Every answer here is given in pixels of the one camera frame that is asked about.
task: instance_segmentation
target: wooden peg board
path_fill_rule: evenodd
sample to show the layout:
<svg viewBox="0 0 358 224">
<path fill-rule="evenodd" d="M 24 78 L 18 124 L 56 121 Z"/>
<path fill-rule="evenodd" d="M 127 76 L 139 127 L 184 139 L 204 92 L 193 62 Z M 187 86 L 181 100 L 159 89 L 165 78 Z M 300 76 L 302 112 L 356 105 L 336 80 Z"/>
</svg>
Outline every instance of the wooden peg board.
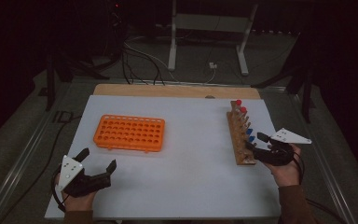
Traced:
<svg viewBox="0 0 358 224">
<path fill-rule="evenodd" d="M 249 136 L 244 132 L 236 131 L 232 111 L 234 110 L 235 101 L 231 101 L 231 111 L 227 112 L 228 128 L 231 135 L 232 146 L 234 148 L 235 161 L 237 165 L 255 165 L 256 161 L 251 150 L 244 145 L 243 139 L 249 140 Z"/>
</svg>

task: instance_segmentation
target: human hand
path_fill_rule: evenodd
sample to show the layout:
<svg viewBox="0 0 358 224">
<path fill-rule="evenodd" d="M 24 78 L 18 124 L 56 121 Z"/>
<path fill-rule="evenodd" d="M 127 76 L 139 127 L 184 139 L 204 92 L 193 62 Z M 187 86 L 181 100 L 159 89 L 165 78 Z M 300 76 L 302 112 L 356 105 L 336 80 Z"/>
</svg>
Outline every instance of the human hand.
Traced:
<svg viewBox="0 0 358 224">
<path fill-rule="evenodd" d="M 56 176 L 55 179 L 56 185 L 58 184 L 59 180 L 60 180 L 60 174 Z M 65 204 L 65 210 L 67 212 L 92 210 L 92 203 L 94 202 L 94 198 L 96 194 L 97 191 L 94 191 L 88 195 L 75 198 L 62 191 L 62 199 L 63 199 L 63 203 Z"/>
<path fill-rule="evenodd" d="M 290 144 L 295 152 L 295 160 L 299 161 L 299 155 L 301 149 L 293 144 Z M 271 174 L 274 176 L 275 182 L 277 183 L 278 187 L 286 187 L 292 185 L 299 185 L 299 170 L 297 165 L 294 161 L 291 161 L 289 164 L 284 166 L 273 166 L 269 163 L 264 163 L 270 171 Z"/>
</svg>

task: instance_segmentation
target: black wire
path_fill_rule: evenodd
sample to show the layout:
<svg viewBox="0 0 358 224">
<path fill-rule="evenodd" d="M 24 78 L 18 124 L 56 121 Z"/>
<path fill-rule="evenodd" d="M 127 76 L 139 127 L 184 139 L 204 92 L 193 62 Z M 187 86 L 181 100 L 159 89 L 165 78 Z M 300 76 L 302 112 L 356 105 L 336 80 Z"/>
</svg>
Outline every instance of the black wire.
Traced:
<svg viewBox="0 0 358 224">
<path fill-rule="evenodd" d="M 145 82 L 143 79 L 141 79 L 140 77 L 136 76 L 136 74 L 132 71 L 132 68 L 130 67 L 130 64 L 128 63 L 128 52 L 123 50 L 123 54 L 126 53 L 126 62 L 124 62 L 124 64 L 128 67 L 128 69 L 130 70 L 130 78 L 131 78 L 131 84 L 133 84 L 133 77 L 136 77 L 137 79 L 139 79 L 140 81 L 142 81 L 144 84 L 148 85 L 147 82 Z"/>
<path fill-rule="evenodd" d="M 161 80 L 161 83 L 162 83 L 163 85 L 165 85 L 165 83 L 164 83 L 164 81 L 163 81 L 163 79 L 162 79 L 161 71 L 159 70 L 158 65 L 154 62 L 154 60 L 153 60 L 150 56 L 148 56 L 147 54 L 145 54 L 145 53 L 143 53 L 143 52 L 141 52 L 141 51 L 138 51 L 138 50 L 136 50 L 136 49 L 129 49 L 129 48 L 125 48 L 125 47 L 124 47 L 123 49 L 126 50 L 126 53 L 127 53 L 127 54 L 130 54 L 130 53 L 127 52 L 127 50 L 130 50 L 130 51 L 133 51 L 133 52 L 136 52 L 136 53 L 138 53 L 138 54 L 143 55 L 144 57 L 141 57 L 141 56 L 139 56 L 139 55 L 130 54 L 131 56 L 144 58 L 144 59 L 147 59 L 149 62 L 151 62 L 151 63 L 156 67 L 156 69 L 157 69 L 157 71 L 158 71 L 158 72 L 157 72 L 157 75 L 156 75 L 155 78 L 154 78 L 153 84 L 154 84 L 154 85 L 156 84 L 156 80 L 157 80 L 157 78 L 159 77 L 160 80 Z"/>
<path fill-rule="evenodd" d="M 298 156 L 298 158 L 299 158 L 299 160 L 301 162 L 301 165 L 300 165 L 300 163 L 296 159 L 293 159 L 293 162 L 298 167 L 299 183 L 301 185 L 303 177 L 304 177 L 304 174 L 305 174 L 305 162 L 302 160 L 300 155 L 298 155 L 297 153 L 295 153 L 295 154 Z M 314 206 L 316 208 L 319 208 L 320 210 L 322 210 L 325 213 L 329 214 L 330 216 L 334 217 L 340 223 L 346 224 L 346 221 L 344 219 L 342 219 L 342 217 L 337 215 L 333 210 L 327 208 L 326 206 L 324 206 L 324 205 L 322 205 L 320 203 L 316 203 L 315 201 L 313 201 L 311 199 L 306 198 L 306 200 L 307 200 L 308 204 L 310 204 L 310 205 L 312 205 L 312 206 Z"/>
<path fill-rule="evenodd" d="M 97 70 L 98 72 L 102 72 L 108 68 L 111 68 L 112 66 L 117 64 L 118 60 L 114 60 L 112 57 L 110 57 L 110 61 L 107 63 L 101 63 L 98 65 L 91 66 L 91 69 Z"/>
<path fill-rule="evenodd" d="M 26 191 L 24 191 L 22 193 L 22 195 L 20 196 L 20 198 L 13 203 L 13 205 L 11 205 L 11 207 L 7 210 L 7 212 L 0 218 L 0 223 L 2 223 L 5 218 L 7 218 L 7 216 L 10 214 L 10 212 L 17 206 L 17 204 L 25 197 L 25 195 L 31 190 L 31 188 L 34 187 L 34 185 L 37 183 L 37 181 L 40 179 L 40 177 L 42 176 L 43 173 L 45 173 L 46 169 L 48 168 L 48 165 L 50 164 L 51 162 L 51 159 L 52 159 L 52 156 L 53 156 L 53 152 L 54 152 L 54 149 L 57 145 L 57 142 L 58 142 L 58 138 L 63 130 L 63 128 L 65 127 L 66 124 L 70 123 L 71 121 L 75 120 L 75 119 L 80 119 L 81 116 L 79 117 L 74 117 L 72 119 L 70 119 L 68 122 L 65 122 L 61 128 L 58 130 L 57 132 L 57 135 L 54 139 L 54 143 L 53 143 L 53 146 L 51 147 L 51 151 L 50 151 L 50 154 L 48 155 L 48 161 L 46 162 L 45 166 L 43 167 L 42 171 L 39 173 L 39 175 L 36 177 L 36 179 L 34 180 L 34 182 L 30 185 L 30 187 L 28 187 L 28 189 Z"/>
<path fill-rule="evenodd" d="M 220 19 L 221 19 L 221 17 L 219 17 L 219 20 L 217 21 L 215 27 L 213 28 L 214 31 L 217 29 L 217 26 L 219 26 Z M 212 51 L 213 51 L 213 49 L 214 49 L 214 47 L 215 47 L 215 44 L 216 44 L 217 42 L 219 42 L 219 41 L 221 41 L 221 39 L 215 40 L 215 41 L 213 42 L 213 46 L 211 47 L 211 50 L 209 50 L 208 57 L 207 57 L 206 60 L 205 60 L 202 73 L 205 72 L 205 66 L 208 64 L 208 61 L 209 61 L 209 59 L 211 58 Z"/>
<path fill-rule="evenodd" d="M 69 194 L 66 195 L 66 197 L 62 200 L 62 203 L 65 203 L 65 201 L 69 198 Z"/>
<path fill-rule="evenodd" d="M 308 198 L 306 198 L 306 200 L 310 205 L 312 205 L 316 208 L 319 208 L 320 210 L 322 210 L 325 213 L 329 214 L 330 216 L 334 217 L 339 223 L 347 224 L 347 222 L 342 217 L 337 215 L 337 213 L 335 213 L 333 210 L 329 209 L 328 207 L 326 207 L 320 203 L 316 203 L 315 201 L 308 199 Z"/>
<path fill-rule="evenodd" d="M 157 68 L 157 75 L 155 76 L 155 78 L 154 78 L 154 80 L 153 80 L 153 85 L 156 85 L 156 80 L 157 80 L 158 77 L 160 77 L 162 84 L 165 85 L 164 81 L 162 80 L 162 76 L 161 76 L 161 73 L 160 73 L 160 71 L 159 71 L 159 68 L 158 68 L 157 64 L 156 64 L 150 57 L 147 57 L 146 55 L 143 55 L 143 54 L 142 54 L 142 56 L 136 55 L 136 54 L 131 54 L 131 53 L 128 53 L 127 51 L 126 51 L 126 53 L 129 54 L 129 55 L 131 55 L 131 56 L 134 56 L 134 57 L 138 57 L 138 58 L 142 58 L 142 59 L 147 59 L 147 60 L 149 60 L 149 61 L 150 61 L 153 65 L 155 65 L 155 67 Z"/>
<path fill-rule="evenodd" d="M 126 65 L 126 67 L 130 69 L 130 79 L 131 79 L 131 84 L 133 84 L 133 76 L 132 76 L 133 72 L 132 72 L 132 68 L 129 65 L 129 55 L 124 53 L 125 51 L 123 51 L 123 55 L 125 56 L 124 65 Z"/>
<path fill-rule="evenodd" d="M 225 63 L 225 64 L 229 67 L 229 69 L 231 70 L 232 74 L 234 74 L 234 76 L 237 77 L 237 78 L 241 81 L 241 84 L 243 85 L 243 77 L 239 76 L 239 75 L 235 72 L 234 68 L 232 68 L 232 66 L 231 66 L 230 63 L 225 62 L 225 61 L 216 61 L 216 63 Z"/>
<path fill-rule="evenodd" d="M 65 205 L 63 204 L 63 202 L 60 201 L 60 199 L 58 198 L 57 195 L 57 191 L 55 190 L 55 186 L 56 186 L 56 177 L 58 175 L 58 173 L 61 171 L 61 166 L 59 166 L 53 173 L 51 180 L 50 180 L 50 187 L 51 187 L 51 193 L 52 196 L 54 198 L 54 200 L 56 201 L 58 208 L 63 211 L 64 213 L 66 212 L 66 208 Z"/>
<path fill-rule="evenodd" d="M 126 76 L 126 69 L 124 67 L 124 53 L 121 54 L 121 67 L 123 68 L 123 76 L 126 79 L 127 83 L 132 84 L 132 83 L 130 83 L 129 79 Z"/>
<path fill-rule="evenodd" d="M 267 61 L 265 61 L 265 62 L 263 62 L 263 63 L 260 63 L 260 64 L 258 64 L 258 65 L 256 65 L 256 66 L 253 66 L 253 67 L 249 68 L 249 73 L 251 73 L 253 70 L 255 70 L 255 68 L 257 68 L 257 67 L 259 67 L 259 66 L 261 66 L 261 65 L 265 65 L 265 64 L 267 64 L 267 63 L 273 62 L 273 61 L 275 61 L 275 60 L 281 58 L 281 57 L 283 56 L 283 54 L 284 54 L 285 52 L 287 52 L 287 50 L 289 50 L 295 43 L 296 43 L 296 41 L 293 41 L 293 43 L 290 43 L 290 44 L 287 46 L 287 48 L 286 48 L 284 51 L 282 51 L 278 56 L 275 56 L 275 57 L 273 57 L 272 59 L 269 59 L 269 60 L 267 60 Z"/>
</svg>

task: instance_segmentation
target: white metal stand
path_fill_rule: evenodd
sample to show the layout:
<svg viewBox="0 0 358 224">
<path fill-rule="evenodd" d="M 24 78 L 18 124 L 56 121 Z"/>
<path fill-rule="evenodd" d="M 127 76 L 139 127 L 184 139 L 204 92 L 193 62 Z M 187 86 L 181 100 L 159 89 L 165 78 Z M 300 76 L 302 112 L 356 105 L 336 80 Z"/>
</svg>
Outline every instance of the white metal stand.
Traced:
<svg viewBox="0 0 358 224">
<path fill-rule="evenodd" d="M 249 71 L 243 51 L 249 34 L 251 33 L 256 11 L 257 4 L 252 6 L 252 11 L 248 18 L 182 14 L 176 13 L 176 0 L 172 0 L 172 37 L 168 69 L 170 71 L 175 70 L 176 29 L 238 32 L 243 33 L 243 40 L 241 44 L 237 46 L 238 61 L 240 63 L 241 74 L 243 76 L 248 76 Z"/>
</svg>

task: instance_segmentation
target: white tabletop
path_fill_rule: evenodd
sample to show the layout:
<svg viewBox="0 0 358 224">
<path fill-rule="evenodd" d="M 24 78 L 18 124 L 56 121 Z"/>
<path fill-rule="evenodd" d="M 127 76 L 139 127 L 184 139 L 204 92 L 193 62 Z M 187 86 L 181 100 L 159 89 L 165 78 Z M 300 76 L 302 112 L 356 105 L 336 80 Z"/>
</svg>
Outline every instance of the white tabletop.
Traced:
<svg viewBox="0 0 358 224">
<path fill-rule="evenodd" d="M 98 192 L 94 216 L 106 219 L 254 218 L 280 215 L 277 186 L 260 162 L 235 162 L 227 99 L 96 96 L 89 98 L 68 155 L 88 147 L 86 175 L 117 169 Z M 275 132 L 263 100 L 242 100 L 256 132 Z M 104 114 L 165 119 L 160 152 L 99 148 L 93 136 Z M 63 213 L 52 199 L 46 218 Z"/>
</svg>

